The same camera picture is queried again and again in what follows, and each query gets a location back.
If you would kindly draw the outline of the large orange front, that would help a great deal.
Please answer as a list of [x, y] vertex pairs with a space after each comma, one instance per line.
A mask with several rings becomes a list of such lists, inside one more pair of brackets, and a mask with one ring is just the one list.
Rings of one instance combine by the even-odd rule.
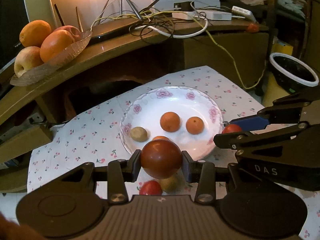
[[40, 47], [41, 60], [46, 63], [74, 42], [75, 39], [71, 33], [66, 30], [57, 30], [52, 32], [47, 36]]

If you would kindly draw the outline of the leaf shaped fruit tray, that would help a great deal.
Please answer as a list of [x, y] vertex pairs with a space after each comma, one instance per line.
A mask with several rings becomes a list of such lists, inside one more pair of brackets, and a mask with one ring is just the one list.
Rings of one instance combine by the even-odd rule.
[[21, 77], [17, 77], [16, 74], [12, 76], [10, 84], [18, 87], [32, 85], [69, 64], [87, 47], [92, 37], [92, 32], [87, 30], [81, 33], [80, 37], [80, 41], [74, 42], [66, 47], [61, 53], [50, 59], [48, 62], [26, 71]]

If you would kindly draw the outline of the large orange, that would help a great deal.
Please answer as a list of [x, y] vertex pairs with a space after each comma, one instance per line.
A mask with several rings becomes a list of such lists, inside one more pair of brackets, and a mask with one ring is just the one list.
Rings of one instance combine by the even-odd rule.
[[40, 47], [41, 60], [46, 63], [74, 42], [75, 39], [71, 33], [66, 30], [57, 30], [52, 32], [47, 36]]
[[19, 39], [24, 47], [40, 47], [51, 33], [52, 29], [49, 23], [43, 20], [34, 20], [23, 27]]

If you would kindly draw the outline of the black bowl white rim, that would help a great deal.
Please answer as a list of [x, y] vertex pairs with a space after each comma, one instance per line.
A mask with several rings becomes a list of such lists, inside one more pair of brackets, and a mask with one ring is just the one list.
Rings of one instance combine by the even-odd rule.
[[277, 84], [290, 94], [319, 85], [316, 72], [291, 55], [272, 53], [269, 61]]

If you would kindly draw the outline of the red apple back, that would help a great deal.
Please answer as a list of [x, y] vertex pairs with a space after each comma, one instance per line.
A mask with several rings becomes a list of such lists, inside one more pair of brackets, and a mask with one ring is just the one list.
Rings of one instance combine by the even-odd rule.
[[75, 42], [78, 42], [81, 40], [81, 31], [72, 25], [64, 25], [64, 26], [56, 28], [54, 31], [58, 31], [58, 30], [68, 31], [72, 35], [72, 37], [74, 38]]

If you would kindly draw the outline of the cherry print tablecloth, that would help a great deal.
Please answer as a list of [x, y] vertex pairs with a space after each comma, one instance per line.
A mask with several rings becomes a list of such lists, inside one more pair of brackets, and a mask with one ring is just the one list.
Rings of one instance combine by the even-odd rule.
[[[116, 97], [95, 103], [90, 109], [86, 107], [85, 112], [65, 125], [52, 127], [53, 141], [33, 150], [27, 192], [31, 193], [88, 161], [96, 166], [106, 166], [113, 159], [129, 159], [130, 154], [120, 140], [119, 122], [125, 110], [140, 95], [170, 85], [204, 92], [217, 103], [224, 121], [252, 115], [263, 108], [251, 95], [208, 66], [168, 74], [123, 94], [119, 89], [107, 89], [107, 95], [116, 92]], [[319, 191], [286, 188], [300, 196], [308, 207], [300, 238], [319, 239]]]

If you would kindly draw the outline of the orange tangerine left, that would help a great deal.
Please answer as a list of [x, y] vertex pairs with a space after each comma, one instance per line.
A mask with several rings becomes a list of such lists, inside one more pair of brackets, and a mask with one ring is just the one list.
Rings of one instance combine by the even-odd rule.
[[166, 112], [160, 118], [160, 126], [166, 132], [176, 132], [180, 129], [180, 117], [175, 112]]

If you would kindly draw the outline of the pale apple front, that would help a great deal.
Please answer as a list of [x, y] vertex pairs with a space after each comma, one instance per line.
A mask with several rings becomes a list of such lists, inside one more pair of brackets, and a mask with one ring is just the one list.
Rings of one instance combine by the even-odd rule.
[[40, 57], [40, 48], [29, 46], [23, 48], [16, 56], [14, 72], [17, 77], [21, 77], [25, 72], [43, 64]]

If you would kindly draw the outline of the large orange back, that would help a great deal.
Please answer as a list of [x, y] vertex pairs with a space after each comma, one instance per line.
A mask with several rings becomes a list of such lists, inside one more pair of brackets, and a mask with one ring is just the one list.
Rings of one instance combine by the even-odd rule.
[[34, 20], [23, 27], [19, 39], [24, 47], [40, 47], [51, 33], [52, 29], [49, 23], [43, 20]]

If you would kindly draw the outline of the curved wooden tv stand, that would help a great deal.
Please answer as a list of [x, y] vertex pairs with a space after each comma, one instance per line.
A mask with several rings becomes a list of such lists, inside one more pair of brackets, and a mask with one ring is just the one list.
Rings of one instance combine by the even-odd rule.
[[[33, 85], [14, 87], [1, 100], [1, 122], [17, 118], [26, 106], [37, 105], [54, 127], [141, 85], [191, 68], [208, 66], [241, 89], [261, 76], [269, 29], [261, 25], [255, 34], [244, 20], [213, 22], [209, 35], [184, 40], [126, 34], [95, 43], [69, 64]], [[1, 154], [16, 156], [51, 143], [45, 130], [35, 129], [21, 141], [2, 145]]]

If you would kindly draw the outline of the dark red tomato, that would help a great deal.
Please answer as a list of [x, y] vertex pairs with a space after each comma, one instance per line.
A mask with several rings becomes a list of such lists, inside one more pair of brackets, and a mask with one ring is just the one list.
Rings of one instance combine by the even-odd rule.
[[156, 179], [167, 179], [181, 168], [182, 151], [171, 141], [153, 140], [143, 147], [140, 162], [148, 175]]

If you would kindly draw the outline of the orange tangerine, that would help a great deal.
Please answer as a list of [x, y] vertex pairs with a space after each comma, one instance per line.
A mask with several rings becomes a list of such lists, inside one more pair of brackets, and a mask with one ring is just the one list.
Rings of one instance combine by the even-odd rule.
[[197, 116], [190, 117], [187, 120], [185, 126], [187, 131], [193, 135], [200, 134], [204, 130], [204, 122], [201, 118]]
[[160, 126], [166, 132], [176, 132], [180, 129], [180, 117], [175, 112], [166, 112], [160, 118]]

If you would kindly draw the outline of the white floral plate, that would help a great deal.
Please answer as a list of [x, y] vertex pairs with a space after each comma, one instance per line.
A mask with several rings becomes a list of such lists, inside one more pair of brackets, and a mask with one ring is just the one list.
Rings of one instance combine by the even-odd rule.
[[213, 151], [213, 138], [222, 127], [222, 113], [210, 96], [194, 88], [167, 86], [140, 95], [127, 107], [120, 139], [132, 154], [153, 139], [167, 138], [199, 160]]

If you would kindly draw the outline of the black power adapter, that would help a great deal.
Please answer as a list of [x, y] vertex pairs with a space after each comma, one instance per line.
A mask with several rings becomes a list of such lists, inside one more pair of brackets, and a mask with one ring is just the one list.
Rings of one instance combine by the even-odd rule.
[[174, 9], [180, 11], [194, 11], [194, 1], [183, 1], [174, 3]]

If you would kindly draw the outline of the white power strip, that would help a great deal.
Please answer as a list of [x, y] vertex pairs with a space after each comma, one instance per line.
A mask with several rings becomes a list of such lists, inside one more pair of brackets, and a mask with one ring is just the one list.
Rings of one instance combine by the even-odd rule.
[[232, 14], [230, 12], [222, 12], [216, 10], [197, 10], [197, 11], [174, 11], [172, 17], [180, 20], [191, 21], [193, 18], [203, 17], [210, 21], [231, 21]]

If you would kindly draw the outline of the red tomato under gripper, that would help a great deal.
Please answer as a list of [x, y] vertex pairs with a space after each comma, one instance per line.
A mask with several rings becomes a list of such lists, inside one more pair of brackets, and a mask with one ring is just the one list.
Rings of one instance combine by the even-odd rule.
[[153, 195], [160, 196], [162, 192], [163, 191], [160, 184], [155, 180], [150, 180], [145, 182], [139, 190], [140, 195], [148, 195], [148, 196], [153, 196]]

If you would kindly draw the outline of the white adapter box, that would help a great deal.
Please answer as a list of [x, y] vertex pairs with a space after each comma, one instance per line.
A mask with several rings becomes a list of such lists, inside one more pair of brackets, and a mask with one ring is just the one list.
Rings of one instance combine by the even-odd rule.
[[241, 8], [241, 7], [237, 7], [237, 6], [232, 6], [232, 13], [236, 14], [238, 16], [242, 16], [245, 19], [257, 23], [257, 20], [255, 19], [255, 16], [253, 15], [253, 12], [251, 12], [250, 10]]

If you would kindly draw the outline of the small red fruit on shelf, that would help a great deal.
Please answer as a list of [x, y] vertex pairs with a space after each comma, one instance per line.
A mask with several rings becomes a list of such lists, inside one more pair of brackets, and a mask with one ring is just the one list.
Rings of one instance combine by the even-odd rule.
[[246, 31], [251, 34], [258, 33], [259, 30], [260, 30], [259, 25], [255, 24], [255, 23], [250, 23], [246, 29]]

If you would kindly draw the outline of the brown kiwi under gripper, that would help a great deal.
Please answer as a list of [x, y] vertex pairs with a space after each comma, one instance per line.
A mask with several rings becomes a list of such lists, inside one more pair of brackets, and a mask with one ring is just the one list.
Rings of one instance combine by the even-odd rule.
[[181, 191], [185, 186], [183, 178], [178, 174], [166, 179], [160, 179], [159, 184], [165, 193], [175, 193]]

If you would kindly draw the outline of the red tomato near blue finger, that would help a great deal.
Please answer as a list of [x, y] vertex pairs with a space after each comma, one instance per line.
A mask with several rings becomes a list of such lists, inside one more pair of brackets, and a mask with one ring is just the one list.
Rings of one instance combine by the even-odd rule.
[[222, 131], [222, 134], [241, 132], [242, 128], [236, 124], [228, 124]]

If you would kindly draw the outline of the brown kiwi on plate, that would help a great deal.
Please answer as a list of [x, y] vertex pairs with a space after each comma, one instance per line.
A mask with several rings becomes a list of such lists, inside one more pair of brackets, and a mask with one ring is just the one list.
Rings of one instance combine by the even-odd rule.
[[137, 142], [145, 142], [148, 140], [148, 133], [142, 127], [134, 127], [130, 130], [130, 137]]

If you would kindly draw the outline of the orange tangerine right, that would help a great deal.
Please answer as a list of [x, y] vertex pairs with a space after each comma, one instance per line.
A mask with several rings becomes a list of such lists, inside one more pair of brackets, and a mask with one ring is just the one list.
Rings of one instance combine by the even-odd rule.
[[187, 131], [193, 135], [200, 134], [204, 130], [204, 122], [201, 118], [197, 116], [190, 117], [187, 120], [185, 126]]

